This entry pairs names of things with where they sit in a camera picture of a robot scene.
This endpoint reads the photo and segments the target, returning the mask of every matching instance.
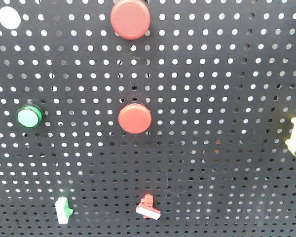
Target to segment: perforated metal panel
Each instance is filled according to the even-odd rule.
[[[0,23],[0,237],[296,237],[296,0],[147,1],[135,41],[112,0],[38,2],[0,1],[21,16]],[[146,133],[119,127],[133,100]],[[148,193],[158,221],[135,213]]]

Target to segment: red push button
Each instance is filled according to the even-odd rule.
[[[151,124],[150,110],[141,104],[127,105],[119,112],[118,122],[126,132],[145,132]]]
[[[140,0],[119,0],[111,11],[111,24],[122,38],[136,40],[149,28],[149,9]]]

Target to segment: green toggle switch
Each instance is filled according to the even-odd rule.
[[[16,118],[23,127],[33,128],[43,120],[43,110],[37,105],[26,104],[17,111]]]

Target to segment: black pegboard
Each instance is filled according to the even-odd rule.
[[[22,18],[0,24],[0,237],[296,237],[296,0],[147,2],[127,41],[112,0],[0,1]],[[117,121],[133,99],[139,135]],[[15,119],[28,102],[35,129]],[[158,221],[135,213],[147,193]]]

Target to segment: white hole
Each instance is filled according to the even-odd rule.
[[[0,9],[0,23],[7,29],[14,30],[21,24],[19,13],[10,6]]]

